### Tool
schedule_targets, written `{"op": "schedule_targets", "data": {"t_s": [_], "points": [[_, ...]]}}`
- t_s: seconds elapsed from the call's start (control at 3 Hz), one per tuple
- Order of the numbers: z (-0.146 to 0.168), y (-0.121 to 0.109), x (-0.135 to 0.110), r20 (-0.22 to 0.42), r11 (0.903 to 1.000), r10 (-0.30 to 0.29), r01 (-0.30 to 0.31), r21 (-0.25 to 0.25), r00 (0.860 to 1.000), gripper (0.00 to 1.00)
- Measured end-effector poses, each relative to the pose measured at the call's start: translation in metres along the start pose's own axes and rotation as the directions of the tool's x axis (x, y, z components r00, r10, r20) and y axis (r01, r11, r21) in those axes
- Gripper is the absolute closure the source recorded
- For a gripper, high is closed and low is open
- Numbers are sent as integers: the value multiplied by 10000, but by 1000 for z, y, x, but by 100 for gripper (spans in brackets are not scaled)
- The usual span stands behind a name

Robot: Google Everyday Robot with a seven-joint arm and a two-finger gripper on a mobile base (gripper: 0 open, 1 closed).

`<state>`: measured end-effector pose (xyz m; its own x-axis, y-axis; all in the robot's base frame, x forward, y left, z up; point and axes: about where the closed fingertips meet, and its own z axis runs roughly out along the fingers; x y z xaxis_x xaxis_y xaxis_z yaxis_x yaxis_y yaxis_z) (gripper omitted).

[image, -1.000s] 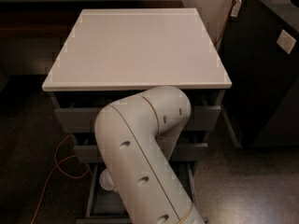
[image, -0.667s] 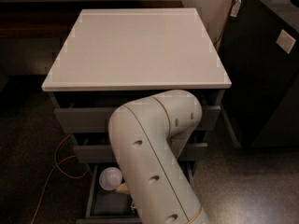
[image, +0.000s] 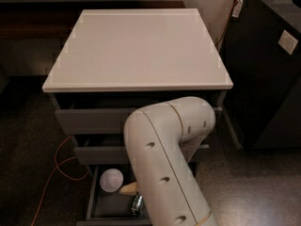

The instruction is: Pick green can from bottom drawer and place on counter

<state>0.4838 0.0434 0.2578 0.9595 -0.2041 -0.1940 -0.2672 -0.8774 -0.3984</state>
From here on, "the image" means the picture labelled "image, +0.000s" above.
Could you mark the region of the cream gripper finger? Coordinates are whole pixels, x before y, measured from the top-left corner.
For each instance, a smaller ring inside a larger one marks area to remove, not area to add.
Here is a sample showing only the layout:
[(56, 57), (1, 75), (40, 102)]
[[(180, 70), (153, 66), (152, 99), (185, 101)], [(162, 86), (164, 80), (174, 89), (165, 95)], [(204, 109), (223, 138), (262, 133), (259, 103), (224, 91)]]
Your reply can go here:
[(121, 195), (135, 196), (137, 192), (138, 192), (137, 182), (133, 182), (126, 186), (122, 186), (119, 190), (119, 194)]

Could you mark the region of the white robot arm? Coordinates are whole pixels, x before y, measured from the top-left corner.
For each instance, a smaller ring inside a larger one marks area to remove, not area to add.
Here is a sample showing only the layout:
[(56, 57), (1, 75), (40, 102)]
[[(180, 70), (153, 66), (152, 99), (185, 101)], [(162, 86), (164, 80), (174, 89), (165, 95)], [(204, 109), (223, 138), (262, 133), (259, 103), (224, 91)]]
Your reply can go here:
[(198, 97), (148, 105), (124, 124), (124, 143), (152, 226), (217, 226), (188, 162), (215, 114)]

